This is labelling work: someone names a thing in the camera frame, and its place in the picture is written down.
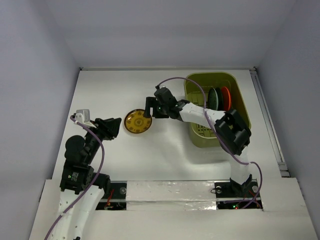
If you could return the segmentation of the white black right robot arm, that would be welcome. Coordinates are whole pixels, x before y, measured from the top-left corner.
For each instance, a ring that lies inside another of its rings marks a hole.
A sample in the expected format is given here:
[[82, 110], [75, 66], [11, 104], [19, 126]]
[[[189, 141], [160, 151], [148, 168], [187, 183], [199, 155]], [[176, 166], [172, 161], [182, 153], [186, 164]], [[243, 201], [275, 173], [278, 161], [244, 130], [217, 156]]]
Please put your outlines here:
[[242, 197], [249, 189], [252, 174], [249, 171], [248, 145], [251, 130], [235, 110], [218, 111], [195, 105], [187, 100], [177, 100], [171, 91], [162, 87], [154, 96], [145, 100], [145, 118], [171, 118], [186, 123], [210, 128], [222, 149], [234, 159], [230, 162], [230, 190]]

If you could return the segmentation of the yellow brown patterned plate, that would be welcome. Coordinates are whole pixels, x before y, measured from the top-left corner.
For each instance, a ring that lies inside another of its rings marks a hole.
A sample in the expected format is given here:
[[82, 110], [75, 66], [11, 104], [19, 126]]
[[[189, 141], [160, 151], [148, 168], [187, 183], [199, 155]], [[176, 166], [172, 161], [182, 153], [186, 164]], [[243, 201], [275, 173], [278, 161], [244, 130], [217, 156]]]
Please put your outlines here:
[[147, 131], [152, 125], [152, 117], [144, 117], [144, 109], [134, 109], [124, 118], [123, 125], [144, 128]]

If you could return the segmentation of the right arm base electronics bay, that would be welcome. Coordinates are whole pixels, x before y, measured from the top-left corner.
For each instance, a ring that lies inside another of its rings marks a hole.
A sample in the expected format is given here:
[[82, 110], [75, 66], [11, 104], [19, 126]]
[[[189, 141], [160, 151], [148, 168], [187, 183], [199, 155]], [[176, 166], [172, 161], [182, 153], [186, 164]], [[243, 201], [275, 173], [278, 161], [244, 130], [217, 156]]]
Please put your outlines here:
[[257, 181], [253, 180], [244, 191], [236, 192], [232, 189], [232, 184], [229, 181], [218, 181], [214, 183], [210, 193], [215, 195], [218, 210], [239, 210], [242, 208], [262, 210], [263, 204], [260, 194], [245, 207], [257, 194], [258, 188]]

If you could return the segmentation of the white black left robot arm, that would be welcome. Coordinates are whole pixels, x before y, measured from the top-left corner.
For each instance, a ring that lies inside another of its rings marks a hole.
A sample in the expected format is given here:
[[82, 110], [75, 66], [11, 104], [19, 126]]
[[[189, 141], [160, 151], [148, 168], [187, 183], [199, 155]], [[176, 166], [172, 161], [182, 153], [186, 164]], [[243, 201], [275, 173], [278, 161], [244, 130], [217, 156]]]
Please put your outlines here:
[[57, 218], [47, 232], [47, 240], [82, 240], [99, 201], [111, 191], [109, 175], [91, 163], [98, 152], [105, 156], [103, 141], [114, 140], [120, 130], [121, 118], [84, 121], [75, 113], [70, 117], [82, 127], [85, 136], [73, 135], [65, 143]]

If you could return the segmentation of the blue floral dark-rimmed plate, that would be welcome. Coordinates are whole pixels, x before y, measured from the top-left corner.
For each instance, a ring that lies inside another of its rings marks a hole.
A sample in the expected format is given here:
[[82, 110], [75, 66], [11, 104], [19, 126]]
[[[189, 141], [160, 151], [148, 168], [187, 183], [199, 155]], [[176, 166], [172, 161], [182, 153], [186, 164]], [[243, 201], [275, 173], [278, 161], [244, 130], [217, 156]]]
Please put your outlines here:
[[215, 88], [211, 88], [207, 96], [207, 107], [211, 110], [220, 111], [222, 100]]

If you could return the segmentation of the beige floral plate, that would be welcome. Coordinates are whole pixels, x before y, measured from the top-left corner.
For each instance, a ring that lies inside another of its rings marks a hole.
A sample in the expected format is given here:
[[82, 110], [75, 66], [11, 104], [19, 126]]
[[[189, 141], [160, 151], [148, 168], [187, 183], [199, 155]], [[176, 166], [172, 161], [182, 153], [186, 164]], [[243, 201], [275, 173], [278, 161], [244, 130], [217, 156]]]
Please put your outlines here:
[[126, 130], [126, 132], [128, 134], [131, 134], [131, 135], [139, 135], [139, 134], [142, 134], [146, 131], [144, 128], [135, 127], [135, 126], [131, 126], [131, 125], [125, 125], [124, 129]]

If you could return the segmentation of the left arm base electronics bay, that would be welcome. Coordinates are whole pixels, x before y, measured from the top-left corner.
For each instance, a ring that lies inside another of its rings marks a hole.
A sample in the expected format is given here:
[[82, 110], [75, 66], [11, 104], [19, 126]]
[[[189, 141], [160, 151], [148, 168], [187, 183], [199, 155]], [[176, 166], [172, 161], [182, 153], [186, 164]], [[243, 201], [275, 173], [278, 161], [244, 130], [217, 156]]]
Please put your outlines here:
[[110, 190], [96, 206], [97, 211], [124, 211], [127, 209], [127, 182], [112, 181]]

